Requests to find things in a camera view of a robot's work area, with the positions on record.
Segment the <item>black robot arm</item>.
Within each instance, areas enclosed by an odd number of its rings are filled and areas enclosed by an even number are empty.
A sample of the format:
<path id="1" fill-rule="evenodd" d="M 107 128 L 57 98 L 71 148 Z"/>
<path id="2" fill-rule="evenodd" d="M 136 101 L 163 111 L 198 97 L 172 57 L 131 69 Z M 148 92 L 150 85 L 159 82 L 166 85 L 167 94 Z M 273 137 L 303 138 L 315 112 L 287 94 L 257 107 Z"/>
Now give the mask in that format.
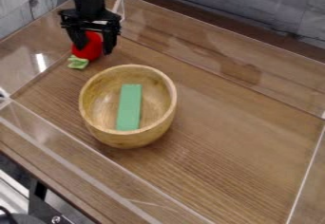
<path id="1" fill-rule="evenodd" d="M 73 9 L 59 11 L 61 28 L 73 45 L 83 49 L 89 42 L 87 32 L 99 32 L 103 36 L 103 53 L 111 54 L 120 34 L 122 16 L 107 10 L 106 0 L 73 0 L 73 5 Z"/>

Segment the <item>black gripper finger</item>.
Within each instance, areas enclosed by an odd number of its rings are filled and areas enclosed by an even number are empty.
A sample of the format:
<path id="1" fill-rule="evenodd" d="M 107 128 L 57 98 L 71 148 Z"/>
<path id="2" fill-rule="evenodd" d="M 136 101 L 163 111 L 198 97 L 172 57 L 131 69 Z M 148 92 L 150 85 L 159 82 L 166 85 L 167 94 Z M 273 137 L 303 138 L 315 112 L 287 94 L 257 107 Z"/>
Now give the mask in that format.
<path id="1" fill-rule="evenodd" d="M 112 49 L 116 45 L 116 37 L 119 35 L 118 28 L 108 28 L 103 30 L 103 53 L 110 55 L 112 53 Z"/>
<path id="2" fill-rule="evenodd" d="M 68 27 L 67 34 L 77 49 L 83 49 L 88 43 L 87 30 L 88 26 Z"/>

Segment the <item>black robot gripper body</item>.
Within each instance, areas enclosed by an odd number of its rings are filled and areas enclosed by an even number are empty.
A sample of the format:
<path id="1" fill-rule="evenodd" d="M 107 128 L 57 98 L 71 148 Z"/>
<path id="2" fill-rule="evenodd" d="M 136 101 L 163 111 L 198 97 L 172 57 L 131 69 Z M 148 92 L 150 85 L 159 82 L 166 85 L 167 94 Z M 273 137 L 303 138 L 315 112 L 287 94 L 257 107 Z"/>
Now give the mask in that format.
<path id="1" fill-rule="evenodd" d="M 81 16 L 75 9 L 63 9 L 59 11 L 59 16 L 61 17 L 61 28 L 65 29 L 120 31 L 122 17 L 107 9 L 92 17 Z"/>

